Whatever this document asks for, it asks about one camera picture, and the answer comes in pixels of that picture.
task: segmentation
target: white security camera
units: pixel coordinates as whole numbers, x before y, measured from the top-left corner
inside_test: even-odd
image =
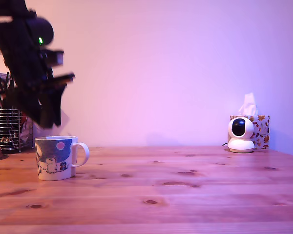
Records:
[[[228,127],[232,137],[228,143],[230,151],[236,153],[250,153],[255,148],[251,136],[254,132],[253,123],[245,117],[237,117],[230,121]]]

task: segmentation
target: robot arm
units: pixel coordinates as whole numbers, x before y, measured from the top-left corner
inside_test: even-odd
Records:
[[[51,24],[29,11],[24,0],[0,0],[0,50],[17,87],[0,86],[6,100],[43,128],[61,124],[61,98],[74,74],[53,77],[63,64],[63,51],[46,49],[53,40]],[[7,83],[0,77],[0,82]]]

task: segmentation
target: tissue box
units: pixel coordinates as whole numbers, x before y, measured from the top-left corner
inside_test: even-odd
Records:
[[[230,116],[230,120],[236,117],[248,118],[254,125],[254,133],[251,140],[255,145],[255,149],[268,149],[269,148],[269,122],[270,116]]]

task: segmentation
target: mug handle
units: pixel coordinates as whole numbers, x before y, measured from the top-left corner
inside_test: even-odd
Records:
[[[86,155],[85,155],[84,161],[81,164],[77,164],[77,165],[72,164],[72,167],[80,167],[80,166],[83,166],[88,161],[88,159],[89,159],[89,149],[88,149],[88,146],[86,146],[86,144],[81,143],[81,142],[73,143],[72,148],[77,148],[79,145],[81,147],[83,147],[84,152],[85,152]]]

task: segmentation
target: white mug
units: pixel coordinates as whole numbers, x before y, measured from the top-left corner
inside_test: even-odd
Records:
[[[77,147],[85,152],[84,161],[77,164]],[[45,136],[35,138],[38,178],[41,180],[62,180],[76,174],[76,167],[89,159],[89,149],[78,142],[76,136]]]

